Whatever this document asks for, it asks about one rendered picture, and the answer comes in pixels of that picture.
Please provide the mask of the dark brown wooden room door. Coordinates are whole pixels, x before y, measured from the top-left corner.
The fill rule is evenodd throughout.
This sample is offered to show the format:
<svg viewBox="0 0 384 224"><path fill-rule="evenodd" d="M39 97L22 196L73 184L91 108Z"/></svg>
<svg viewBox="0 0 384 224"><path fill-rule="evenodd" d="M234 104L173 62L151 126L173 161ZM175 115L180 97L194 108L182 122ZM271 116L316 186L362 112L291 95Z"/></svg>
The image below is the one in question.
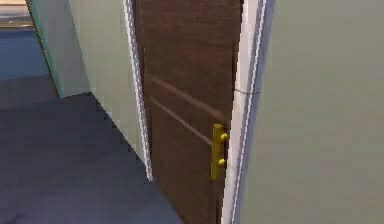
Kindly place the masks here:
<svg viewBox="0 0 384 224"><path fill-rule="evenodd" d="M231 128L243 2L134 3L153 179L182 224L222 224L213 131Z"/></svg>

